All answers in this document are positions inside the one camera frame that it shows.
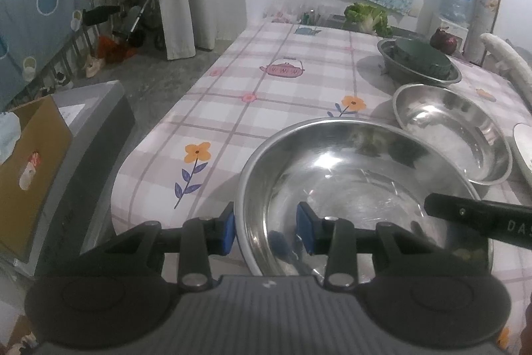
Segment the large steel bowl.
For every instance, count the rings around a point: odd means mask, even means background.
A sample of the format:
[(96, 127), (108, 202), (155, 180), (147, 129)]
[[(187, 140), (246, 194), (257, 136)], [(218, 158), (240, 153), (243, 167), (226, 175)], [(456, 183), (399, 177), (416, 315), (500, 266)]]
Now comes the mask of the large steel bowl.
[(456, 165), (423, 140), (375, 122), (321, 119), (265, 140), (240, 174), (234, 214), (244, 261), (255, 276), (323, 278), (325, 258), (296, 233), (300, 203), (319, 217), (360, 229), (393, 223), (476, 267), (492, 267), (493, 246), (459, 224), (429, 216), (428, 195), (476, 198)]

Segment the green ceramic bowl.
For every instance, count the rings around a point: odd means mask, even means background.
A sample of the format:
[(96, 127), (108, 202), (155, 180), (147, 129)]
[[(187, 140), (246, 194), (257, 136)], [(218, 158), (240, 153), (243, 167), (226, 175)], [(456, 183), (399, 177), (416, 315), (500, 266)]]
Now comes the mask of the green ceramic bowl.
[(449, 58), (427, 42), (397, 38), (393, 53), (395, 60), (425, 76), (444, 80), (451, 74)]

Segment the small steel bowl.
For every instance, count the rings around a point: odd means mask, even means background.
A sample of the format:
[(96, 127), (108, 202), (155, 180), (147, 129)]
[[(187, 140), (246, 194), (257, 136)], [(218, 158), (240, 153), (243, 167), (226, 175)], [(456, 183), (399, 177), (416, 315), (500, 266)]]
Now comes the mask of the small steel bowl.
[(449, 57), (427, 42), (397, 38), (381, 40), (377, 48), (387, 73), (401, 85), (424, 84), (446, 88), (462, 80), (462, 73)]

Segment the white plate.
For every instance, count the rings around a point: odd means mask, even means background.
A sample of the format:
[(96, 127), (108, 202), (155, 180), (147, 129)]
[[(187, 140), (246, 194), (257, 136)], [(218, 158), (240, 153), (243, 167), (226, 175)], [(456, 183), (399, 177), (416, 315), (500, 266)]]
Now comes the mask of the white plate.
[(532, 127), (518, 123), (513, 128), (513, 150), (518, 167), (527, 181), (532, 186)]

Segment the medium steel bowl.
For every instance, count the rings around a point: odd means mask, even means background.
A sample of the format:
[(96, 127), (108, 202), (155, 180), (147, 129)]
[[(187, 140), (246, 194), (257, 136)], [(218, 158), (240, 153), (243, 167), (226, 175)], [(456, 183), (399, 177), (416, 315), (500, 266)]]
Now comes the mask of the medium steel bowl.
[(477, 103), (447, 88), (404, 85), (392, 97), (399, 126), (452, 160), (476, 187), (506, 181), (513, 157), (502, 129)]

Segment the grey storage box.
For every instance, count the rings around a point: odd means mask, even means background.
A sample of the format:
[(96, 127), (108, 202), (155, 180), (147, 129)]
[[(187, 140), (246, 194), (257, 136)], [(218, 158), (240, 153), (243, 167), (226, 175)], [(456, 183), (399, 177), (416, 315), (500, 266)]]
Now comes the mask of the grey storage box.
[(111, 225), (117, 159), (135, 126), (124, 87), (109, 81), (55, 94), (72, 140), (48, 193), (24, 269), (45, 274), (94, 248)]

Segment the white padded chair back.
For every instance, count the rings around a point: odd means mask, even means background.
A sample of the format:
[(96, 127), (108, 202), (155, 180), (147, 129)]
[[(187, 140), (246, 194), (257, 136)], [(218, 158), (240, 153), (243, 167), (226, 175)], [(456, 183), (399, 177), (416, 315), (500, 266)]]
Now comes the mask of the white padded chair back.
[(531, 110), (532, 84), (531, 66), (507, 41), (485, 32), (480, 36), (485, 54), (481, 66), (509, 82)]

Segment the checked patterned tablecloth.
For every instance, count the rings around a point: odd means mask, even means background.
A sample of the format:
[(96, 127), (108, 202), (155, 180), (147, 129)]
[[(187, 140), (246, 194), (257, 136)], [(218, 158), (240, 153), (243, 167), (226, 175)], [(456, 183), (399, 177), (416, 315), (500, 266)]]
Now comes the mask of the checked patterned tablecloth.
[[(111, 197), (114, 230), (124, 233), (147, 221), (178, 228), (192, 218), (217, 216), (230, 202), (234, 207), (249, 157), (292, 125), (335, 119), (405, 131), (392, 107), (393, 95), (404, 85), (384, 68), (379, 41), (335, 29), (302, 32), (281, 23), (245, 30), (120, 167)], [(484, 69), (463, 62), (457, 68), (462, 80), (447, 89), (484, 109), (509, 144), (514, 126), (531, 121), (520, 96), (507, 80)], [(503, 183), (472, 186), (474, 199), (531, 203), (531, 190), (514, 161)], [(530, 251), (490, 242), (489, 270), (510, 292), (518, 282), (529, 284)], [(228, 255), (213, 257), (212, 266), (221, 275), (252, 273), (238, 238)]]

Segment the cardboard box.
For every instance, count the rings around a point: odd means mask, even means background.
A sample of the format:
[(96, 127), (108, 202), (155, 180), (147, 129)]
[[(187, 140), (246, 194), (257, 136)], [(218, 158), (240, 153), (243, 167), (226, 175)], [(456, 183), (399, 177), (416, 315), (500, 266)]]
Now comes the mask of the cardboard box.
[(25, 261), (72, 133), (51, 96), (18, 106), (12, 113), (20, 120), (22, 134), (1, 165), (1, 250)]

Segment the red onion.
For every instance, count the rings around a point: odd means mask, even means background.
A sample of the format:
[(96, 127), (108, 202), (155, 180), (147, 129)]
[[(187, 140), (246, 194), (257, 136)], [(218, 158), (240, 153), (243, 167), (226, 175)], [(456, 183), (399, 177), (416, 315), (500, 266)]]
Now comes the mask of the red onion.
[(433, 48), (448, 56), (454, 54), (458, 48), (458, 40), (456, 39), (456, 36), (453, 36), (443, 28), (436, 29), (435, 33), (431, 36), (429, 43)]

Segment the white water dispenser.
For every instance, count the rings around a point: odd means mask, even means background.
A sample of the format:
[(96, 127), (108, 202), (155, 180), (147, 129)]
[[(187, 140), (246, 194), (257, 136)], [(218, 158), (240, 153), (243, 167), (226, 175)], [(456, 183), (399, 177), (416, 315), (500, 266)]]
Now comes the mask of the white water dispenser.
[(443, 28), (453, 36), (456, 36), (456, 39), (458, 40), (458, 48), (456, 49), (457, 52), (462, 52), (464, 50), (465, 41), (468, 35), (467, 28), (457, 23), (450, 22), (439, 14), (433, 14), (430, 23), (430, 38), (435, 33), (437, 28)]

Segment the green lettuce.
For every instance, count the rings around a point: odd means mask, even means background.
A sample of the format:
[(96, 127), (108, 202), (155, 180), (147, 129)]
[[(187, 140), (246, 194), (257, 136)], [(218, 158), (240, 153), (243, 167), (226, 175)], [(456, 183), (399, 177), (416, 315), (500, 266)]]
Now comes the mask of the green lettuce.
[(377, 5), (353, 3), (344, 10), (346, 23), (355, 23), (362, 33), (381, 38), (392, 36), (387, 12)]

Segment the blue hanging towel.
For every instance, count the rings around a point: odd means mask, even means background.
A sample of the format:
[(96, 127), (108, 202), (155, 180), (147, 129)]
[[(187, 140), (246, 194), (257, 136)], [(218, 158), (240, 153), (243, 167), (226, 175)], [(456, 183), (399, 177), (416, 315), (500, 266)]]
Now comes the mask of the blue hanging towel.
[(79, 31), (88, 0), (1, 0), (1, 106), (5, 107)]

